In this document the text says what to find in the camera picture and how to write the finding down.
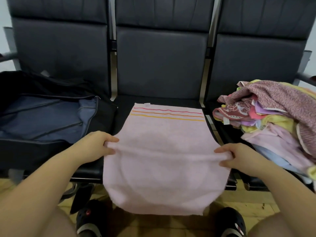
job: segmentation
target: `towel stripe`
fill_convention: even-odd
[[[144,109],[144,110],[151,110],[151,111],[172,111],[172,110],[161,110],[161,109],[147,109],[147,108],[143,108],[143,107],[134,107],[133,109]],[[203,113],[189,112],[189,111],[172,111],[172,112],[193,113],[193,114],[203,115]]]
[[[191,120],[191,119],[172,118],[172,117],[163,117],[163,116],[147,116],[147,115],[136,115],[136,114],[130,114],[130,115],[131,116],[145,116],[145,117],[154,117],[154,118],[174,119],[174,120],[185,120],[185,121],[204,121],[204,120]]]
[[[177,115],[177,114],[171,114],[171,113],[157,113],[157,112],[146,112],[146,111],[132,111],[132,112],[140,112],[140,113],[148,113],[148,114],[158,114],[158,115],[189,116],[189,115]],[[204,116],[189,116],[189,117],[204,118]]]

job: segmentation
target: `yellow stripe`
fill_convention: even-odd
[[[131,116],[146,116],[146,117],[154,117],[154,118],[174,119],[174,120],[185,120],[185,121],[204,121],[204,120],[191,120],[191,119],[162,117],[162,116],[147,116],[147,115],[135,115],[135,114],[130,114],[130,115],[131,115]]]

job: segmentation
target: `red stripe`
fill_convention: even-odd
[[[172,111],[172,110],[160,110],[160,109],[147,109],[147,108],[142,108],[142,107],[134,107],[134,109],[144,109],[144,110],[151,110],[151,111]],[[189,112],[189,111],[172,111],[172,112],[193,113],[193,114],[203,115],[203,113]]]

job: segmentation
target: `pink patterned towel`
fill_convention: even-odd
[[[231,154],[214,153],[219,144],[201,109],[135,104],[116,137],[103,184],[126,211],[202,215],[225,188],[230,169],[219,161]]]
[[[281,111],[298,120],[297,135],[304,151],[316,157],[316,100],[310,95],[282,83],[261,80],[250,83],[229,96],[220,96],[218,102],[233,104],[251,94],[266,110]]]

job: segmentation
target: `hand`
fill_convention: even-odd
[[[91,132],[70,146],[65,152],[79,164],[93,162],[102,156],[113,155],[115,150],[106,147],[105,142],[118,142],[119,139],[102,131]]]
[[[221,161],[219,165],[237,169],[250,176],[262,178],[265,173],[277,167],[273,162],[242,143],[229,143],[214,150],[215,153],[223,153],[225,151],[230,151],[234,159]]]

